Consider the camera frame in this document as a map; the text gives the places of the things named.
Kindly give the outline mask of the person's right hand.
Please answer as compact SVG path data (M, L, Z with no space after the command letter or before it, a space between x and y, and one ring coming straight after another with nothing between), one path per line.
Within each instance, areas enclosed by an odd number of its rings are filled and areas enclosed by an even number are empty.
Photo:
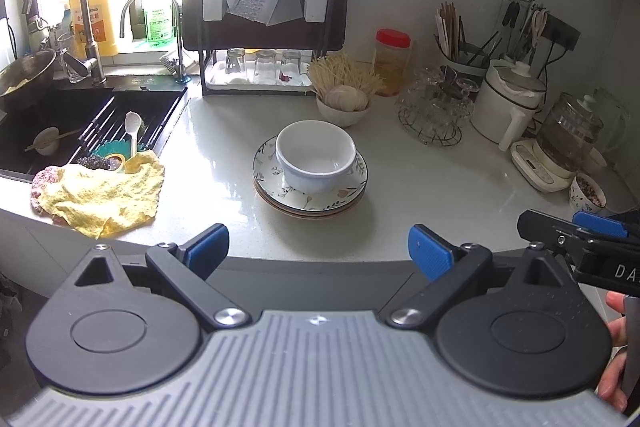
M619 412L626 410L628 402L628 397L626 393L623 392L622 384L620 383L623 378L627 360L627 352L623 350L623 347L628 343L625 299L625 295L616 293L615 291L609 291L605 296L605 303L613 311L620 314L620 317L606 324L611 334L612 345L614 348L618 348L618 351L610 363L608 363L608 366L605 367L597 391L598 396L602 400L612 405L612 407Z

